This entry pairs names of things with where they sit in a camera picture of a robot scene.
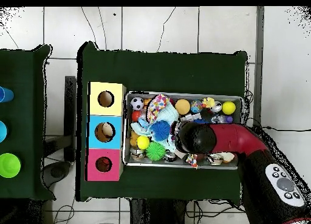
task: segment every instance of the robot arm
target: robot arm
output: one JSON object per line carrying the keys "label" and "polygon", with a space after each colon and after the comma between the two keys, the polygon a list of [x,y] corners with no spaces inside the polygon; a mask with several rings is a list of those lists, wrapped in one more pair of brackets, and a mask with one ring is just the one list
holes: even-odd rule
{"label": "robot arm", "polygon": [[185,123],[176,136],[181,152],[236,152],[243,204],[250,224],[311,224],[306,203],[268,147],[240,124]]}

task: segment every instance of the white wall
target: white wall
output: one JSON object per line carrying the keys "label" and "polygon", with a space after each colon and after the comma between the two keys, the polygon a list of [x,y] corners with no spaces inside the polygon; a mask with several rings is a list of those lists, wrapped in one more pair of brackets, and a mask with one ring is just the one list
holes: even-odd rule
{"label": "white wall", "polygon": [[[310,26],[297,12],[292,7],[265,7],[263,126],[311,129]],[[267,132],[311,187],[311,132]]]}

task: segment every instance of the yellow ball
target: yellow ball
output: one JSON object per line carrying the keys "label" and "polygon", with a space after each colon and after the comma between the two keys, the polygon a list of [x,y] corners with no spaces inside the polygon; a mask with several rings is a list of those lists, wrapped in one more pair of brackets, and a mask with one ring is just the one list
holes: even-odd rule
{"label": "yellow ball", "polygon": [[233,102],[227,101],[222,104],[224,114],[230,115],[236,110],[236,105]]}
{"label": "yellow ball", "polygon": [[149,138],[145,136],[139,136],[137,139],[137,146],[139,149],[145,150],[149,146]]}

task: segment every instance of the table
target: table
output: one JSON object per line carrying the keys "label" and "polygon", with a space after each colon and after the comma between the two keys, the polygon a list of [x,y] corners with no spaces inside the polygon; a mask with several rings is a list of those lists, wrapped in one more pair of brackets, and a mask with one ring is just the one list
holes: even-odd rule
{"label": "table", "polygon": [[125,166],[118,182],[84,180],[87,83],[123,84],[127,90],[244,96],[246,52],[233,55],[100,51],[85,42],[78,51],[76,198],[231,199],[239,204],[237,170]]}

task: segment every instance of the green mat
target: green mat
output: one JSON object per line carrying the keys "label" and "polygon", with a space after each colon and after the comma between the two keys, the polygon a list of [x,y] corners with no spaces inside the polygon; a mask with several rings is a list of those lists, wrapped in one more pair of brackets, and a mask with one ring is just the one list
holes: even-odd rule
{"label": "green mat", "polygon": [[1,198],[54,199],[40,180],[44,127],[44,60],[50,46],[32,51],[0,50],[0,86],[11,89],[14,99],[0,103],[0,120],[8,128],[0,154],[15,154],[21,161],[16,177],[0,176]]}
{"label": "green mat", "polygon": [[122,83],[127,90],[244,96],[247,54],[100,51],[86,42],[78,52],[76,198],[134,197],[239,201],[235,170],[125,166],[119,182],[84,181],[87,83]]}

